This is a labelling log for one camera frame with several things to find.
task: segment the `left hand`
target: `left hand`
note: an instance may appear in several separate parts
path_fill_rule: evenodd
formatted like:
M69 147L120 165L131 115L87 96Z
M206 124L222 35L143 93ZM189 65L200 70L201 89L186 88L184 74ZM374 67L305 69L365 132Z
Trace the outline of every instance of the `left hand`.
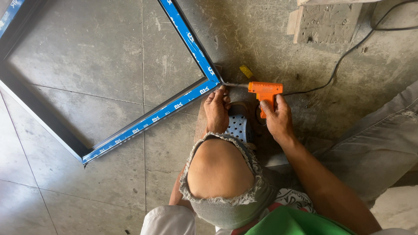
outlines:
M224 133L229 125L228 110L231 105L231 98L226 96L228 91L222 85L219 89L212 92L204 103L207 124L205 133Z

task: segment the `blue perforated sandal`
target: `blue perforated sandal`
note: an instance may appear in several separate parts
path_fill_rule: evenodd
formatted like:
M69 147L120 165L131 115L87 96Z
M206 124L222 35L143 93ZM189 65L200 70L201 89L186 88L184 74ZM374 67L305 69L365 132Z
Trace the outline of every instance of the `blue perforated sandal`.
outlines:
M243 102L233 102L228 115L229 126L225 133L233 135L244 143L252 143L253 135L248 121L247 106Z

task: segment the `white sleeve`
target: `white sleeve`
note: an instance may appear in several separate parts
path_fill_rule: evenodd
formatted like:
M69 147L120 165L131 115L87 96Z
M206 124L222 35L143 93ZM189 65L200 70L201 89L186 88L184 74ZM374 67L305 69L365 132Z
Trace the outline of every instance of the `white sleeve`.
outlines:
M196 235L194 214L183 206L160 206L144 218L141 235Z
M402 228L387 228L371 235L415 235L415 233Z

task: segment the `concrete floor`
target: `concrete floor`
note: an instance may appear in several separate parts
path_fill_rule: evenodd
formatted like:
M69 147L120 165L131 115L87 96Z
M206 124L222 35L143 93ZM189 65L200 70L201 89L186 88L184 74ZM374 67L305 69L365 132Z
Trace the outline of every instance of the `concrete floor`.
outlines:
M285 92L310 89L326 83L335 61L351 45L293 44L293 36L285 34L288 15L297 9L293 0L178 2L212 60L223 66L227 81L245 82L238 67L246 64L260 81L283 83ZM397 2L379 2L375 17ZM404 6L383 23L388 28L414 26L416 12L418 4ZM362 24L354 42L369 30ZM286 98L295 130L311 151L332 143L417 80L417 37L416 30L374 33L363 45L368 51L361 54L358 49L345 58L331 85ZM201 76L155 0L50 0L9 64L87 147ZM139 234L146 212L168 203L193 145L200 102L84 169L0 92L3 233ZM250 109L255 104L254 95L242 90L232 90L231 97L247 102ZM252 124L256 144L269 146L259 151L263 163L272 164L271 158L275 164L286 163L266 128ZM416 187L409 188L407 193L416 197ZM402 213L399 205L379 208L377 203L374 210L381 218ZM406 226L391 220L390 226L417 232L416 221ZM198 234L214 233L207 222L197 222Z

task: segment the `right hand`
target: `right hand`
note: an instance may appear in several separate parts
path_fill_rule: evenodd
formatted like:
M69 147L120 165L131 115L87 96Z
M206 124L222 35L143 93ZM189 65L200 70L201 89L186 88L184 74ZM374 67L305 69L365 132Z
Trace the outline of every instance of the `right hand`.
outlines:
M267 116L267 128L273 136L274 140L284 146L289 141L295 140L296 136L293 132L292 112L282 95L276 95L277 107L273 107L265 100L260 102L264 113Z

